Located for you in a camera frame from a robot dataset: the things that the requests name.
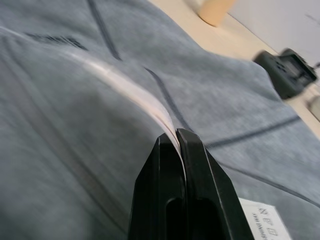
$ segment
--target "white label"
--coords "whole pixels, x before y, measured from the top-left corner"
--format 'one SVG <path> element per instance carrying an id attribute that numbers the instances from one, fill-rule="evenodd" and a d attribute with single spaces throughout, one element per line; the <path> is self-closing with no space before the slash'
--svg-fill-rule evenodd
<path id="1" fill-rule="evenodd" d="M 255 240 L 292 240 L 276 207 L 239 198 Z"/>

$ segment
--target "gray cloth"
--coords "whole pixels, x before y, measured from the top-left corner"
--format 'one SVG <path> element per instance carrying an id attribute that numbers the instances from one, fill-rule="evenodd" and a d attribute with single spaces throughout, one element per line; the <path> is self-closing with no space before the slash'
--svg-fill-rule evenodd
<path id="1" fill-rule="evenodd" d="M 126 239 L 162 133 L 63 48 L 153 93 L 239 197 L 276 206 L 294 240 L 320 238 L 319 141 L 255 63 L 204 51 L 144 0 L 2 0 L 0 27 L 0 239 Z"/>

